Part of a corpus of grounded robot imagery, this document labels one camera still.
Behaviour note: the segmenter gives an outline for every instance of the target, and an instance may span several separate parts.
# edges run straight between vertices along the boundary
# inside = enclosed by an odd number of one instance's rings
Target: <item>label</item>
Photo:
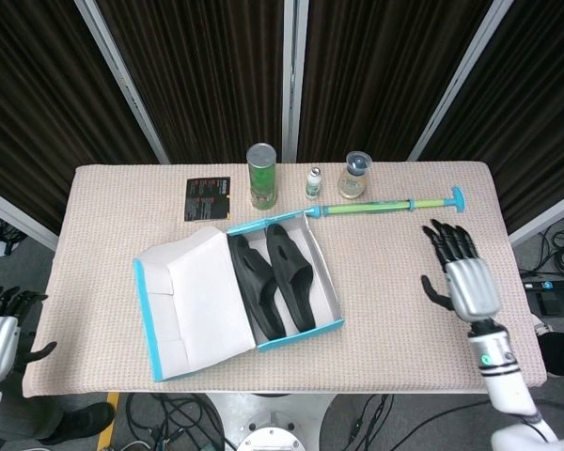
[[[268,167],[248,165],[251,180],[251,202],[258,210],[267,210],[274,206],[277,191],[275,187],[275,164]]]
[[[305,187],[305,193],[307,197],[315,198],[320,195],[320,184],[319,183],[309,183]]]
[[[229,219],[229,177],[188,179],[184,221]]]

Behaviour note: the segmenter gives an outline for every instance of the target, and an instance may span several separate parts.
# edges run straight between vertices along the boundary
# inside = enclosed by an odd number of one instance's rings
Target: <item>black slipper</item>
[[[266,238],[275,281],[289,307],[294,324],[300,332],[314,329],[316,322],[309,304],[313,268],[282,225],[268,226]]]
[[[269,340],[286,336],[282,318],[274,303],[278,286],[272,267],[259,251],[248,246],[243,235],[227,237],[227,243],[244,305]]]

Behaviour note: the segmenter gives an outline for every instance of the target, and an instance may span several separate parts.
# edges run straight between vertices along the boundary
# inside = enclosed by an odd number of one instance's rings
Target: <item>jar lid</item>
[[[366,152],[350,152],[347,155],[347,170],[354,176],[363,176],[368,172],[372,158]]]
[[[246,152],[246,162],[253,167],[270,167],[275,163],[275,149],[267,143],[257,143]]]

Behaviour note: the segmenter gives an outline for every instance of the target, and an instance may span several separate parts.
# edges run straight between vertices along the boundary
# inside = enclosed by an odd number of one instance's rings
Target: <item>black card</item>
[[[229,177],[188,179],[184,221],[229,219]]]

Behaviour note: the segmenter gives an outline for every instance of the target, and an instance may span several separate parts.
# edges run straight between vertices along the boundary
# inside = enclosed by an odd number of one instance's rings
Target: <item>black curtain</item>
[[[99,5],[172,163],[280,149],[283,0]]]
[[[422,160],[480,160],[508,231],[564,198],[564,0],[517,1]]]
[[[488,0],[311,0],[298,160],[405,160]]]
[[[70,1],[0,1],[0,195],[58,233],[75,168],[156,163]]]

